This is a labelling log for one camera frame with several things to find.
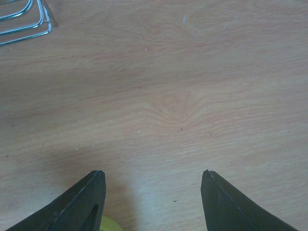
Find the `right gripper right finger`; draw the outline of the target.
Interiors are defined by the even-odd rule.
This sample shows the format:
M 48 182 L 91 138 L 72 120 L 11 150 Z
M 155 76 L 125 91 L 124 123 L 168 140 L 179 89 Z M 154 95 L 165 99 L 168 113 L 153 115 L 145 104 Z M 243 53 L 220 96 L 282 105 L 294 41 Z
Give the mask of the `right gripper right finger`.
M 296 230 L 260 207 L 215 171 L 203 172 L 201 195 L 209 231 Z

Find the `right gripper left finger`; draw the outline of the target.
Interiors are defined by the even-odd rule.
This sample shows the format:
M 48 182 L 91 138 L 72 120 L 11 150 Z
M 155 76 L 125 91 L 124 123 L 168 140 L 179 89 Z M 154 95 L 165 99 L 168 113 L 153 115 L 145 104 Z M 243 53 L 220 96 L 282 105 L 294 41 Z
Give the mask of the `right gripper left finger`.
M 9 231 L 98 231 L 106 196 L 105 173 L 94 170 Z

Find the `wire dish rack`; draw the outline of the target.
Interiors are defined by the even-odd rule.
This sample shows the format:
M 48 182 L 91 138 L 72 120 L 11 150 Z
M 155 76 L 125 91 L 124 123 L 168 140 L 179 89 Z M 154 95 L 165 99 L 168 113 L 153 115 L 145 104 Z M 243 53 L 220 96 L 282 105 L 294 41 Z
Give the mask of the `wire dish rack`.
M 2 0 L 0 45 L 38 38 L 51 33 L 58 23 L 46 0 Z

